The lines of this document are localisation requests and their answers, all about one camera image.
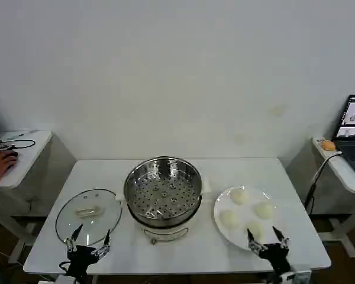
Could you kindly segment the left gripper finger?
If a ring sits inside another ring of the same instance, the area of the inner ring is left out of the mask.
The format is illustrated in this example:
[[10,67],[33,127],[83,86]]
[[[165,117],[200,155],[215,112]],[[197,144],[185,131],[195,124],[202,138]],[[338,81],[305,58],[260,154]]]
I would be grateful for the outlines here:
[[103,244],[92,252],[93,256],[103,258],[110,251],[110,233],[111,230],[108,230]]
[[67,251],[68,252],[73,252],[75,251],[75,241],[77,240],[78,236],[79,236],[79,233],[81,231],[83,227],[83,224],[81,224],[80,226],[78,226],[77,229],[74,230],[74,232],[72,233],[71,237],[70,238],[67,238],[65,240],[65,245],[67,247]]

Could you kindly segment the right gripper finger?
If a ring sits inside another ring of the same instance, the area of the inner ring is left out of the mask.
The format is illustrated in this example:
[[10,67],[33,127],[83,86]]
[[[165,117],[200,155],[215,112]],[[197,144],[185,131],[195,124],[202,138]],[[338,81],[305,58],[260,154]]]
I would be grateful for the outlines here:
[[249,229],[247,229],[247,237],[248,237],[248,244],[249,244],[248,247],[254,254],[259,256],[261,252],[265,251],[264,245],[258,243],[255,240],[254,235],[251,233]]
[[288,253],[290,249],[290,238],[285,237],[275,226],[272,228],[278,239],[278,242],[273,244],[274,253]]

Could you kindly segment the person's hand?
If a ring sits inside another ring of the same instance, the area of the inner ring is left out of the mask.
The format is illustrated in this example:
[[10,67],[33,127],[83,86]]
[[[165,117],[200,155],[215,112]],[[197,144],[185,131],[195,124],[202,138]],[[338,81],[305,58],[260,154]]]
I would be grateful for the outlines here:
[[0,151],[0,178],[17,163],[18,153],[15,151]]

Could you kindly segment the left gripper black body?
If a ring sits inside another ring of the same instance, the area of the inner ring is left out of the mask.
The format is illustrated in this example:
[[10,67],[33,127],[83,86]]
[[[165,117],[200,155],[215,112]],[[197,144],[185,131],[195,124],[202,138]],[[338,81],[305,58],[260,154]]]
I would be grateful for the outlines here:
[[70,261],[70,265],[66,275],[72,277],[87,277],[88,267],[99,261],[99,257],[94,251],[94,247],[81,245],[68,249],[67,258]]

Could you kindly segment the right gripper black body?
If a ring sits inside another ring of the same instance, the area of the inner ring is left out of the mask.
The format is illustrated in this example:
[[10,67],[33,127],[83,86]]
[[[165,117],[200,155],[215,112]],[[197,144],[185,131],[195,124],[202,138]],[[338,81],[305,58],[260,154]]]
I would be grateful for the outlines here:
[[289,247],[282,243],[263,244],[260,250],[260,258],[268,260],[276,274],[284,274],[291,271],[287,260]]

